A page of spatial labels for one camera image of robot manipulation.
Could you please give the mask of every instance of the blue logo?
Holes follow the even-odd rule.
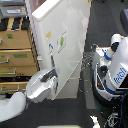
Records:
[[[114,78],[114,81],[119,85],[126,74],[126,70],[124,68],[120,68],[120,72],[117,74],[117,77]]]

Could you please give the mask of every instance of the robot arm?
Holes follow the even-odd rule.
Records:
[[[0,122],[11,119],[23,112],[27,99],[34,103],[49,97],[54,100],[57,90],[57,73],[55,69],[36,73],[26,86],[26,92],[16,92],[9,100],[0,100]]]

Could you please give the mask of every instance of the gray floor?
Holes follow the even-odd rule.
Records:
[[[101,4],[100,0],[92,1],[91,16],[88,27],[85,52],[90,52],[92,44],[110,46],[111,36],[114,33],[126,35],[120,24],[120,11],[128,7],[128,0],[121,3],[120,0],[106,0]],[[89,71],[81,72],[81,78],[89,80]],[[80,87],[88,91],[90,85],[80,81]],[[94,97],[91,91],[86,95],[79,91],[77,99],[65,99],[49,101],[39,104],[31,104],[29,109],[20,116],[0,123],[0,128],[36,128],[41,125],[79,125],[82,128],[92,128],[91,115],[97,116],[101,128],[105,119],[100,111],[95,109]]]
[[[106,0],[105,3],[98,3],[101,0],[93,0],[91,16],[86,38],[85,51],[90,52],[92,44],[100,47],[110,46],[111,36],[120,33],[126,36],[120,23],[120,12],[128,8],[128,0],[121,3],[120,0]]]

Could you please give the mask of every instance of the label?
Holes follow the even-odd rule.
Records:
[[[27,58],[27,54],[13,54],[14,58]]]
[[[127,70],[120,64],[120,66],[118,66],[113,76],[113,81],[117,87],[120,87],[126,75],[127,75]]]
[[[6,88],[5,86],[3,86],[2,88]]]
[[[13,68],[8,68],[9,70],[13,70]]]
[[[5,55],[1,55],[0,57],[1,57],[1,58],[5,58]]]
[[[46,38],[47,40],[51,37],[51,31],[49,31],[47,34],[46,34]]]
[[[66,31],[61,35],[57,41],[58,53],[66,46]]]
[[[14,9],[14,10],[7,10],[7,13],[9,14],[20,14],[20,9]]]
[[[12,34],[7,34],[8,39],[13,39],[13,35]]]

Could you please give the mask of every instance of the wooden drawer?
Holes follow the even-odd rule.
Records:
[[[32,76],[38,71],[36,65],[0,67],[0,77]]]
[[[0,93],[15,93],[26,89],[28,82],[1,82],[0,83]]]
[[[0,67],[26,65],[34,65],[34,58],[31,49],[0,50]]]
[[[0,49],[31,48],[27,30],[0,32]]]

